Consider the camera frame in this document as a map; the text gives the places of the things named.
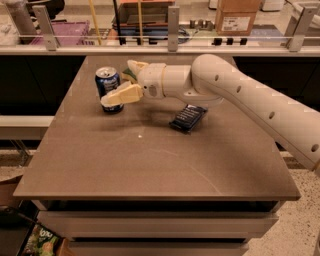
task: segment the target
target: label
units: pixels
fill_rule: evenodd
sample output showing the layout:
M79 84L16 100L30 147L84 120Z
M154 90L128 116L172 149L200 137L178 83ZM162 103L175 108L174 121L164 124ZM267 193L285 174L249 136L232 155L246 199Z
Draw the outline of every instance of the label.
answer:
M250 17L224 17L222 31L247 31Z

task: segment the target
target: speckled floor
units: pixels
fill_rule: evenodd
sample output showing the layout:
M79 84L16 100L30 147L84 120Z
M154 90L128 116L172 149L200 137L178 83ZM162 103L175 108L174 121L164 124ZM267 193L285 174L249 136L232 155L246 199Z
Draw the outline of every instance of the speckled floor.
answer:
M278 211L279 221L259 239L249 242L245 256L312 256L320 231L320 177L301 168L287 152L281 152L301 199L286 202ZM0 182L23 175L21 158L14 150L0 150Z

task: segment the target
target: soda can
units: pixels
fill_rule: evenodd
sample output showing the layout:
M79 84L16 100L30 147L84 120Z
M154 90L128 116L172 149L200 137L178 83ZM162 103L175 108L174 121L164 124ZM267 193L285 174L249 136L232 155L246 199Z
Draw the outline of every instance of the soda can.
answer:
M120 85L120 76L117 70L113 67L102 67L96 71L96 84L100 99L108 92L117 89ZM104 107L102 109L106 113L118 113L123 109L123 104L112 107Z

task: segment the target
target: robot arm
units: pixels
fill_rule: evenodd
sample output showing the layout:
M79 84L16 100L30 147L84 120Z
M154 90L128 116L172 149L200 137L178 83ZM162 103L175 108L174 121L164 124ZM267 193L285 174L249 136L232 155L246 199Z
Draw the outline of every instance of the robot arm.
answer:
M199 106L216 105L225 98L301 164L320 175L319 112L253 80L215 55L201 55L192 66L141 65L135 61L128 65L138 84L118 87L101 99L103 105L138 101L142 95L154 99L175 97Z

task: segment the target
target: cardboard box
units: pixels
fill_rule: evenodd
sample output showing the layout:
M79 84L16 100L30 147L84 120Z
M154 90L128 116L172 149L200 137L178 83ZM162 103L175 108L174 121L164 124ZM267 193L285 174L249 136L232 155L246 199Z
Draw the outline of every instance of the cardboard box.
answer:
M257 12L261 0L219 0L218 9L223 12Z
M248 36L256 14L256 12L223 12L217 9L216 32L222 36Z

